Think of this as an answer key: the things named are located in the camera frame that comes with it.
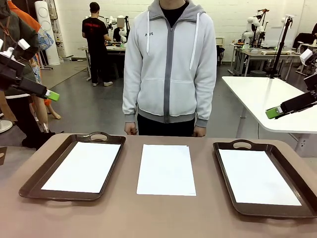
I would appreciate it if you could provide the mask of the person left hand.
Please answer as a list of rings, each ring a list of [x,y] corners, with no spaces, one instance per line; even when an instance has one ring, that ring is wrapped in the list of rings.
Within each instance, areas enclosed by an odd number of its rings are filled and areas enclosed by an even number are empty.
[[[206,133],[207,133],[207,129],[205,127],[199,127],[199,126],[194,127],[194,132],[193,132],[194,137],[204,137],[206,136]]]

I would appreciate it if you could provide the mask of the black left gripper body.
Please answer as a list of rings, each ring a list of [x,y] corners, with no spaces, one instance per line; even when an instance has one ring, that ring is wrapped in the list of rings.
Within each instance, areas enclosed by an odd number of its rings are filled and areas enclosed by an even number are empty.
[[[25,65],[0,54],[0,89],[7,90],[9,87],[19,88]]]

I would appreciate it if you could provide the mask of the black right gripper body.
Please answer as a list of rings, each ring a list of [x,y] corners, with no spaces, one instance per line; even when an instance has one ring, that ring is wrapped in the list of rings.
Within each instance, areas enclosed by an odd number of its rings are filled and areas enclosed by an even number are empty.
[[[307,90],[311,92],[317,91],[317,74],[310,75],[304,79]]]

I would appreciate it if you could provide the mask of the person right hand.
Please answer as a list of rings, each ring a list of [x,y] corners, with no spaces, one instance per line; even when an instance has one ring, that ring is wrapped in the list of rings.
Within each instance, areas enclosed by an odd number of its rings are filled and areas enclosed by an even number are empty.
[[[124,126],[124,131],[127,135],[137,135],[137,127],[135,122],[126,122]]]

